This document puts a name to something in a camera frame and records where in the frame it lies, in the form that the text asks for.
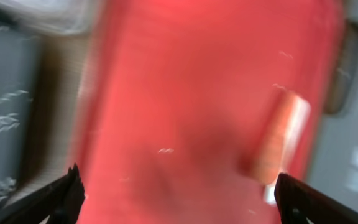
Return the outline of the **white spoon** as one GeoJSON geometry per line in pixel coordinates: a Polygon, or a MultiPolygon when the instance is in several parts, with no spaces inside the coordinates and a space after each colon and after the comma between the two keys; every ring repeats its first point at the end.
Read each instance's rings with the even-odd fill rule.
{"type": "MultiPolygon", "coordinates": [[[[282,163],[278,175],[281,174],[282,172],[286,172],[288,166],[291,164],[293,155],[298,147],[298,141],[301,138],[303,129],[308,120],[309,113],[310,113],[310,104],[302,97],[297,95],[296,105],[293,109],[292,117],[285,138],[285,147],[282,156],[282,163]]],[[[278,175],[274,180],[274,182],[265,185],[263,201],[269,205],[276,204],[274,192],[275,192],[275,186],[278,179],[278,175]]]]}

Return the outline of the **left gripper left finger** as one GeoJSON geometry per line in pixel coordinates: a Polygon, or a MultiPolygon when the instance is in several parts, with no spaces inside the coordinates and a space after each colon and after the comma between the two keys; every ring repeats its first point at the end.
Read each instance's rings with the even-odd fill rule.
{"type": "Polygon", "coordinates": [[[0,224],[76,224],[85,188],[76,164],[63,177],[0,209],[0,224]]]}

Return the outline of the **orange carrot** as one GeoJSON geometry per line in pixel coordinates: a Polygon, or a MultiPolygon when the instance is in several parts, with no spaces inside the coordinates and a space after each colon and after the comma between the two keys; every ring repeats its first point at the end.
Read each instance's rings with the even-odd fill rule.
{"type": "Polygon", "coordinates": [[[274,182],[280,172],[285,138],[296,101],[297,95],[292,91],[280,95],[250,167],[250,176],[263,185],[274,182]]]}

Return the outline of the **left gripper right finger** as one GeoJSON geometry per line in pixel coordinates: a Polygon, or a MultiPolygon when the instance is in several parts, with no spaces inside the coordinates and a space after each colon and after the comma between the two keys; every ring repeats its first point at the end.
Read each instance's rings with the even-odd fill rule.
{"type": "Polygon", "coordinates": [[[288,174],[279,174],[274,194],[282,224],[358,224],[356,211],[288,174]]]}

